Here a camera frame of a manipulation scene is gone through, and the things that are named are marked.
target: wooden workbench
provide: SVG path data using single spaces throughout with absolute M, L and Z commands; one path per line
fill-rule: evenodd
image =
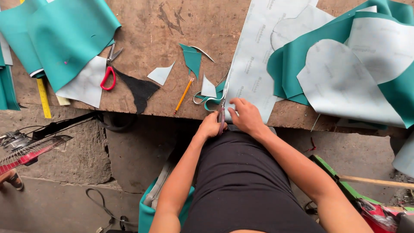
M 319 0 L 318 8 L 339 16 L 362 2 Z M 2 10 L 6 10 L 18 5 L 19 0 L 0 0 L 0 3 Z M 173 116 L 188 83 L 188 68 L 179 43 L 197 46 L 216 61 L 213 63 L 203 56 L 200 75 L 205 71 L 209 80 L 217 84 L 231 64 L 250 0 L 107 0 L 107 3 L 122 24 L 114 38 L 117 48 L 124 47 L 124 51 L 113 62 L 114 67 L 138 79 L 150 80 L 146 76 L 156 67 L 168 67 L 176 61 L 165 85 L 148 100 L 144 112 Z M 101 56 L 106 55 L 107 50 L 104 50 Z M 17 101 L 41 104 L 36 81 L 29 77 L 13 52 L 12 56 Z M 203 105 L 193 103 L 193 95 L 201 90 L 201 84 L 201 81 L 194 82 L 190 87 L 177 117 L 203 119 L 208 114 Z M 59 106 L 50 86 L 48 95 L 50 105 Z M 94 109 L 82 102 L 71 101 L 71 107 Z M 103 91 L 100 110 L 136 112 L 132 94 L 119 78 L 113 90 Z M 312 107 L 283 100 L 274 105 L 268 125 L 310 130 L 317 116 Z M 337 121 L 336 117 L 323 115 L 314 130 L 396 137 L 405 137 L 406 132 L 395 127 L 389 127 L 387 131 L 336 127 Z

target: pencil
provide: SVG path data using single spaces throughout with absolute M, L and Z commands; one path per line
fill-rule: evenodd
M 176 112 L 177 112 L 177 111 L 178 111 L 178 109 L 180 108 L 180 105 L 181 105 L 181 103 L 183 102 L 184 97 L 185 97 L 185 95 L 187 94 L 187 91 L 188 91 L 188 89 L 190 88 L 191 83 L 192 83 L 193 81 L 194 81 L 194 78 L 190 79 L 190 81 L 188 82 L 187 88 L 185 89 L 184 94 L 183 94 L 183 96 L 181 97 L 181 100 L 180 100 L 180 102 L 178 103 L 178 105 L 177 105 L 177 107 L 176 107 L 176 110 L 174 111 L 174 115 L 176 114 Z

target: wooden stick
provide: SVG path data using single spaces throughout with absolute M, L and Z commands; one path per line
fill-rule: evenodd
M 394 181 L 385 181 L 385 180 L 374 180 L 374 179 L 347 176 L 347 175 L 338 175 L 338 177 L 339 177 L 339 181 L 345 181 L 345 182 L 367 183 L 367 184 L 375 184 L 375 185 L 387 186 L 387 187 L 414 189 L 414 184 L 407 184 L 407 183 L 394 182 Z
M 190 81 L 188 82 L 187 88 L 185 89 L 184 94 L 183 94 L 183 96 L 181 97 L 180 102 L 178 103 L 178 105 L 177 105 L 177 107 L 176 107 L 176 110 L 174 111 L 174 115 L 176 114 L 176 112 L 177 112 L 177 111 L 178 111 L 178 109 L 180 108 L 181 103 L 183 102 L 184 97 L 185 97 L 185 95 L 187 94 L 187 91 L 188 91 L 188 89 L 190 88 L 191 83 L 192 83 L 193 81 L 194 81 L 194 78 L 190 79 Z

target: concrete floor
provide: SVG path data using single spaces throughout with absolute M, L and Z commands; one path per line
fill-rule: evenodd
M 86 113 L 86 110 L 52 107 L 52 120 L 43 118 L 40 106 L 28 105 L 20 112 L 0 111 L 0 132 L 30 125 L 45 125 Z M 129 133 L 104 131 L 94 121 L 74 127 L 65 134 L 74 139 L 39 157 L 39 162 L 20 166 L 25 190 L 8 186 L 0 194 L 0 228 L 23 232 L 95 232 L 108 225 L 109 216 L 85 195 L 88 187 L 98 188 L 117 217 L 138 219 L 139 200 L 162 169 L 172 150 L 178 130 L 196 129 L 197 121 L 139 116 Z M 299 151 L 311 148 L 338 173 L 392 180 L 394 158 L 389 138 L 276 129 L 278 135 Z M 383 203 L 392 201 L 396 189 L 352 184 L 361 194 Z M 301 203 L 308 198 L 294 187 Z M 93 195 L 98 202 L 98 195 Z M 112 229 L 119 229 L 116 222 Z

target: electric fan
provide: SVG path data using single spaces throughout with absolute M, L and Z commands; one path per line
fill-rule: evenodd
M 0 159 L 0 175 L 19 165 L 24 164 L 26 166 L 29 166 L 37 162 L 39 155 L 46 153 L 72 139 L 71 136 L 56 135 L 57 133 L 75 127 L 79 124 L 83 124 L 87 122 L 85 120 L 88 118 L 91 118 L 90 120 L 93 120 L 100 113 L 101 111 L 94 111 L 73 119 L 52 122 L 47 126 L 41 126 L 41 128 L 29 133 L 22 133 L 20 132 L 22 129 L 20 129 L 1 135 L 0 146 L 3 147 L 4 151 L 6 152 L 6 156 L 3 159 Z

